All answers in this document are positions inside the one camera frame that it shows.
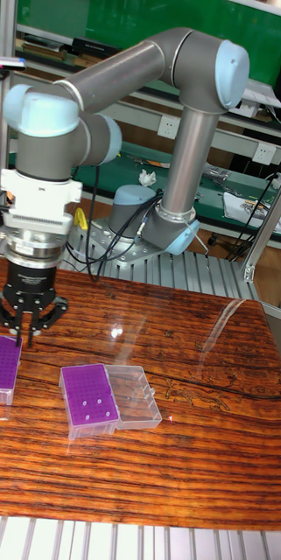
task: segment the cable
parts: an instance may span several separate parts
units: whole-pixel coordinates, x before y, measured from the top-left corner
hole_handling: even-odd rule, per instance
[[[231,250],[229,251],[228,256],[226,256],[226,260],[230,260],[230,257],[232,257],[232,256],[234,255],[235,251],[238,252],[238,250],[240,249],[240,247],[242,247],[243,244],[245,245],[246,242],[252,243],[252,242],[254,241],[254,238],[255,238],[255,236],[256,236],[258,230],[257,230],[254,234],[251,234],[251,235],[248,237],[248,239],[244,240],[242,243],[240,243],[240,245],[238,245],[238,242],[242,239],[242,236],[245,234],[246,229],[247,229],[247,227],[248,227],[248,225],[249,225],[249,223],[250,223],[252,217],[254,216],[254,213],[255,213],[256,209],[258,208],[258,205],[261,203],[261,201],[262,201],[264,195],[267,193],[267,191],[268,191],[268,189],[269,189],[269,187],[270,187],[270,185],[271,185],[271,183],[272,183],[272,180],[275,178],[275,176],[277,176],[277,173],[279,172],[279,169],[280,169],[280,168],[281,168],[281,161],[280,161],[279,165],[277,166],[277,169],[270,175],[270,180],[268,181],[266,187],[264,188],[263,192],[261,193],[259,199],[256,201],[256,204],[255,204],[255,206],[254,206],[252,212],[251,212],[250,215],[249,215],[249,219],[247,220],[246,224],[245,224],[244,227],[242,228],[242,231],[241,231],[241,233],[239,234],[238,238],[236,239],[236,241],[235,241],[233,247],[232,247]]]
[[[76,177],[76,174],[77,174],[77,172],[78,172],[79,168],[80,168],[80,166],[79,166],[79,165],[77,165],[77,166],[76,166],[76,168],[74,169],[74,175],[73,175],[73,176],[71,177],[71,179],[72,179],[72,180],[74,180],[74,179],[75,179],[75,177]]]
[[[163,196],[163,191],[158,190],[156,196],[152,197],[151,199],[146,200],[141,206],[139,206],[137,208],[137,210],[129,217],[128,220],[126,220],[126,222],[115,233],[115,235],[113,236],[113,239],[111,240],[107,249],[104,251],[103,255],[101,255],[100,257],[97,257],[97,258],[93,258],[93,257],[90,257],[89,254],[88,254],[88,247],[89,247],[89,237],[90,237],[90,231],[91,231],[91,226],[92,226],[92,218],[93,218],[93,212],[94,212],[94,206],[95,206],[95,197],[96,197],[98,182],[99,182],[99,168],[96,167],[95,184],[94,184],[94,187],[93,187],[91,206],[90,206],[89,216],[88,216],[88,231],[87,231],[87,239],[86,239],[86,245],[85,245],[86,261],[82,261],[77,256],[75,256],[74,253],[73,253],[74,247],[72,247],[72,245],[69,242],[66,243],[67,251],[69,252],[71,257],[77,263],[86,265],[84,267],[84,269],[88,268],[88,274],[90,275],[90,277],[93,279],[94,282],[97,282],[97,280],[99,279],[99,276],[101,275],[102,267],[107,262],[115,261],[116,259],[122,257],[123,255],[125,255],[131,249],[131,247],[133,247],[133,245],[136,242],[136,237],[137,236],[132,241],[132,243],[129,245],[129,247],[126,248],[122,253],[119,253],[119,255],[110,256],[113,249],[115,248],[116,244],[119,242],[119,240],[123,236],[124,231],[136,219],[136,217],[138,217],[139,214],[141,214],[143,211],[145,211],[144,216],[142,218],[141,226],[143,224],[145,224],[146,220],[148,219],[148,217],[151,213],[151,211],[153,210],[153,208],[156,206],[157,202],[159,202],[161,200],[162,196]],[[93,273],[92,273],[92,270],[91,270],[91,265],[96,264],[96,263],[99,263],[100,265],[99,265],[99,268],[96,272],[96,275],[94,276]]]
[[[102,257],[100,257],[100,266],[97,270],[96,273],[96,281],[98,280],[99,276],[101,275],[102,272],[102,267],[104,266],[104,264],[106,264],[106,262],[109,260],[109,258],[107,257],[107,255],[110,255],[111,251],[113,250],[113,248],[115,247],[115,245],[119,242],[120,238],[123,235],[123,232],[129,227],[129,225],[136,219],[136,217],[138,217],[138,215],[140,213],[143,212],[144,209],[146,209],[146,207],[148,207],[149,210],[151,210],[153,207],[156,206],[157,202],[162,198],[163,193],[159,193],[157,194],[155,197],[146,200],[132,215],[131,217],[129,217],[129,219],[123,224],[123,226],[119,229],[119,231],[116,233],[116,235],[113,237],[111,243],[109,244],[108,248],[106,249],[104,255],[102,255]],[[116,258],[118,258],[117,255],[113,256],[110,258],[110,260],[115,260]]]
[[[90,205],[89,215],[88,215],[88,231],[87,231],[87,239],[86,239],[86,262],[87,262],[87,267],[88,267],[88,275],[93,282],[97,282],[97,279],[95,280],[95,278],[92,274],[91,262],[90,262],[89,256],[88,256],[88,244],[89,244],[89,238],[90,238],[90,233],[91,233],[92,218],[93,218],[93,212],[94,212],[94,207],[95,207],[95,198],[96,198],[96,192],[97,192],[97,187],[98,187],[98,183],[99,183],[99,178],[100,178],[100,167],[97,165],[95,167],[95,183],[94,183],[94,186],[93,186],[92,200],[91,200],[91,205]]]

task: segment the robotic arm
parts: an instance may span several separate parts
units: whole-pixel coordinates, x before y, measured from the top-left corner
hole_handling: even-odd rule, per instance
[[[33,312],[30,332],[55,320],[39,320],[39,311],[48,305],[43,294],[51,292],[49,303],[56,298],[54,274],[72,226],[64,207],[81,199],[81,184],[70,179],[71,169],[108,162],[121,148],[118,125],[99,111],[148,81],[160,79],[179,89],[184,110],[167,186],[143,237],[180,253],[193,237],[193,201],[219,116],[241,100],[248,75],[249,57],[242,47],[178,28],[69,79],[36,90],[19,85],[8,93],[4,116],[18,130],[18,157],[16,170],[3,170],[1,179],[1,188],[14,194],[15,203],[4,215],[9,274],[0,296],[18,316]],[[19,299],[24,300],[20,307]],[[65,301],[58,316],[67,309]],[[4,320],[0,312],[2,324],[18,333],[15,318]]]

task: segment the wooden table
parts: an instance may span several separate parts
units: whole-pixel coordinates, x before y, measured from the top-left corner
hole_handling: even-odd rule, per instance
[[[0,259],[0,289],[5,274]],[[0,515],[281,529],[281,361],[261,305],[65,271],[56,287],[69,311],[24,345],[0,406]],[[144,367],[156,430],[68,441],[60,367],[96,362]]]

